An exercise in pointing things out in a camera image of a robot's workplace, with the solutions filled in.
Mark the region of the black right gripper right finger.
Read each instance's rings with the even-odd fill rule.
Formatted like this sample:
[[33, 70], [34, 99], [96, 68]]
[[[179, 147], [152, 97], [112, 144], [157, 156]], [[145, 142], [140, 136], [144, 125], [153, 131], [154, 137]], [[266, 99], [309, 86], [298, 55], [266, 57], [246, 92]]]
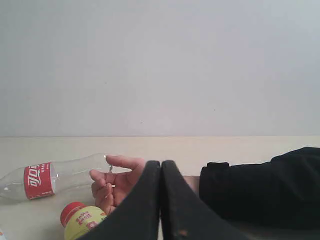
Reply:
[[245, 240], [193, 192], [176, 163], [161, 164], [161, 226], [164, 240]]

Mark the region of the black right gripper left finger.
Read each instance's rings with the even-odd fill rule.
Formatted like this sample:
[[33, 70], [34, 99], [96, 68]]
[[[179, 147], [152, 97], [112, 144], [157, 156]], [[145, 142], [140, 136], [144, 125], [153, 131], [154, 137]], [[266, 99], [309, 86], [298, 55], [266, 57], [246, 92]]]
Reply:
[[81, 240], [157, 240], [161, 166], [148, 161], [128, 196]]

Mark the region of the person's open hand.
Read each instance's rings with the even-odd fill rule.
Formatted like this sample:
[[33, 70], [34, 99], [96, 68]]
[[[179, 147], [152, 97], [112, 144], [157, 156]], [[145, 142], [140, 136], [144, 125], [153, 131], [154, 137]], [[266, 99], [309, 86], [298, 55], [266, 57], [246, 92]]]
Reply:
[[121, 155], [108, 155], [105, 159], [112, 166], [129, 169], [129, 171], [120, 173], [92, 169], [89, 173], [93, 180], [91, 191], [95, 205], [110, 215], [136, 185], [146, 162], [142, 158]]

